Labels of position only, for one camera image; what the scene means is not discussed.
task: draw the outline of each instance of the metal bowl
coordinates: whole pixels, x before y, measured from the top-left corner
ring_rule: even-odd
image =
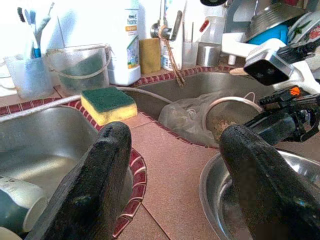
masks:
[[[245,42],[255,36],[274,28],[290,19],[299,17],[306,12],[303,8],[291,6],[281,2],[272,4],[259,11],[251,19],[248,31],[245,33]]]
[[[298,174],[320,188],[320,164],[296,154],[279,150]],[[220,154],[204,167],[199,184],[202,208],[221,240],[252,240],[245,224],[232,179]]]

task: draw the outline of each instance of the yellow sponge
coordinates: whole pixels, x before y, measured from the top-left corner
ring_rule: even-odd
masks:
[[[82,91],[81,104],[100,126],[138,114],[134,99],[115,87]]]

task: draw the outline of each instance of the bottle label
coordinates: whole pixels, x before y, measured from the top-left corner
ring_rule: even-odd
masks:
[[[161,67],[173,71],[167,46],[161,41]]]
[[[126,9],[125,32],[127,35],[127,65],[128,69],[139,65],[139,37],[138,37],[138,11]]]

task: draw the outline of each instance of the plate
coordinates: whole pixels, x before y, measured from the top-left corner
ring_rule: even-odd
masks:
[[[288,42],[313,42],[320,37],[320,11],[309,12],[295,22],[288,32]]]

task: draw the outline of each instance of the dish soap bottle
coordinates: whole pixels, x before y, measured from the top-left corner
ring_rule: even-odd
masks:
[[[107,10],[111,62],[108,76],[111,84],[129,86],[141,77],[139,65],[138,0],[118,1]]]

